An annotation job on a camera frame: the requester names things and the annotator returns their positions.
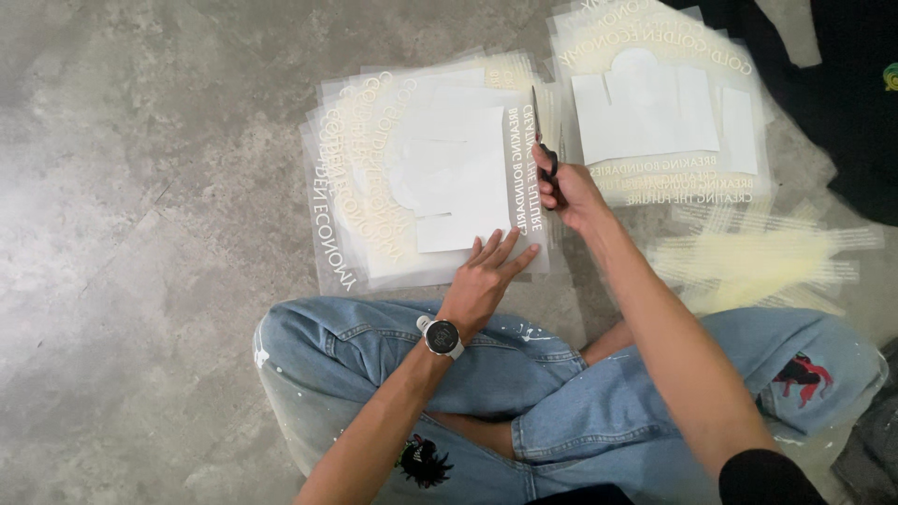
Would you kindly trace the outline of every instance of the concrete floor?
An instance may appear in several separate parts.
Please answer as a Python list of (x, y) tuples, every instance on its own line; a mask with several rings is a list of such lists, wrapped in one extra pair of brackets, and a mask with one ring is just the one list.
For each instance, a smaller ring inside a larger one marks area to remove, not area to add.
[[(765, 4), (794, 59), (814, 63), (807, 0)], [(271, 304), (318, 292), (298, 132), (315, 84), (478, 45), (542, 61), (549, 14), (546, 1), (2, 2), (0, 503), (288, 503), (302, 479), (250, 338)], [(768, 135), (778, 208), (808, 197), (832, 204), (832, 226), (863, 224), (781, 112)], [(621, 216), (645, 241), (665, 212)], [(852, 254), (862, 280), (838, 300), (877, 342), (898, 328), (895, 238)], [(501, 308), (579, 345), (614, 309), (576, 244), (568, 259), (576, 282), (515, 283)], [(807, 463), (834, 500), (838, 448)]]

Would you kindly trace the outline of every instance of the black embroidered design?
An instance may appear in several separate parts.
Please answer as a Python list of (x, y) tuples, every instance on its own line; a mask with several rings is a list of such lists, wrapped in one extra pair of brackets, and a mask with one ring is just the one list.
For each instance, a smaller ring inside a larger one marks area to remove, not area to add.
[(414, 477), (418, 487), (425, 489), (448, 481), (446, 472), (454, 466), (445, 464), (449, 453), (446, 453), (443, 459), (438, 459), (435, 443), (422, 439), (417, 433), (413, 437), (405, 443), (405, 448), (395, 465), (401, 466), (402, 472), (408, 475), (405, 480)]

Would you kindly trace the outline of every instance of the jeans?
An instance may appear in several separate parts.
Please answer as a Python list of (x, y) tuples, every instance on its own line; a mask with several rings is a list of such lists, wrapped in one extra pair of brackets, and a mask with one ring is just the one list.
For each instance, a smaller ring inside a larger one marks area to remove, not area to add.
[[(303, 474), (421, 338), (418, 318), (439, 306), (318, 297), (265, 315), (254, 359)], [(778, 438), (858, 415), (885, 380), (876, 348), (831, 315), (743, 308), (701, 322)], [(511, 420), (515, 460), (421, 414), (375, 502), (519, 504), (595, 483), (615, 483), (636, 503), (719, 502), (635, 346), (587, 367), (548, 330), (494, 315), (427, 409)]]

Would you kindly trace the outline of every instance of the black sleeve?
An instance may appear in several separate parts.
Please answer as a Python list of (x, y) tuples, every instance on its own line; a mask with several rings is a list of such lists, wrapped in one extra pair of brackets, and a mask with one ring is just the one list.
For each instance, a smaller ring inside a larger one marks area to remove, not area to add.
[(731, 457), (720, 470), (718, 487), (724, 505), (826, 505), (798, 465), (767, 449), (750, 449)]

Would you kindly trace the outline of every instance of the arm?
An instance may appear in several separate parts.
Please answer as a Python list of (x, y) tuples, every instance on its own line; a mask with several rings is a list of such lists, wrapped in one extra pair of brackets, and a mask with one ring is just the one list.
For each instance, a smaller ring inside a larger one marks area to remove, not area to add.
[[(540, 149), (537, 164), (550, 168)], [(742, 378), (679, 298), (657, 277), (627, 231), (605, 205), (588, 170), (559, 164), (568, 201), (559, 209), (580, 233), (603, 270), (626, 324), (692, 453), (715, 478), (724, 463), (751, 448), (778, 451)], [(554, 207), (551, 185), (541, 182), (542, 202)]]
[[(486, 326), (508, 283), (536, 256), (531, 246), (502, 265), (519, 235), (513, 228), (500, 244), (497, 230), (485, 246), (476, 239), (471, 257), (455, 272), (436, 319), (452, 322), (462, 345)], [(371, 502), (452, 364), (421, 339), (313, 468), (294, 504)]]

